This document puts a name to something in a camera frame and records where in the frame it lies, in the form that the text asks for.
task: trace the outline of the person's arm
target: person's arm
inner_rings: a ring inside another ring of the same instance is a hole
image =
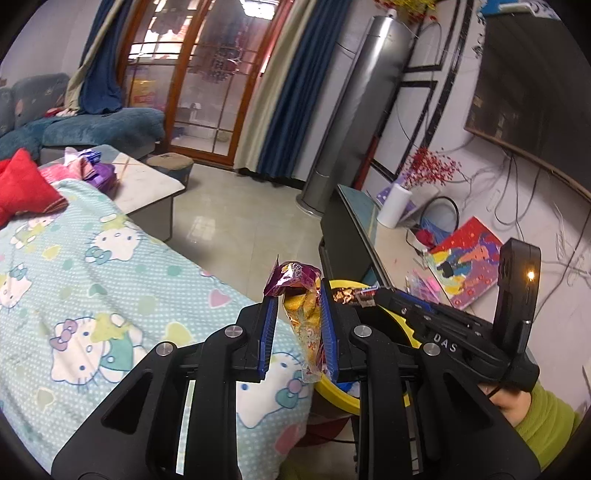
[[[481,385],[485,394],[493,387]],[[531,394],[501,389],[491,397],[535,453],[542,469],[561,452],[579,424],[574,410],[537,383]]]

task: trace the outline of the television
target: television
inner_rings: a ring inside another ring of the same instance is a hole
[[[591,200],[591,65],[560,20],[487,17],[465,129]]]

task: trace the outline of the colorful children's painting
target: colorful children's painting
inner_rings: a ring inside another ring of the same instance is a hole
[[[429,268],[454,308],[463,310],[496,284],[501,245],[472,217],[429,252]]]

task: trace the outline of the blue curtain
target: blue curtain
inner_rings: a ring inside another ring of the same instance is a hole
[[[277,101],[258,173],[291,177],[351,1],[316,3]]]
[[[105,21],[114,1],[103,0],[101,2],[86,40],[80,64],[84,62],[86,53],[94,42],[100,26]],[[117,83],[116,77],[117,47],[132,3],[133,0],[126,0],[121,5],[117,16],[103,39],[103,43],[96,53],[94,61],[86,73],[79,98],[80,108],[84,113],[112,113],[121,110],[123,107],[121,87]]]

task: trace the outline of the sliding glass door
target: sliding glass door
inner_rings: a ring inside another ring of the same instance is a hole
[[[120,73],[128,106],[165,112],[166,147],[231,165],[290,0],[147,0]]]

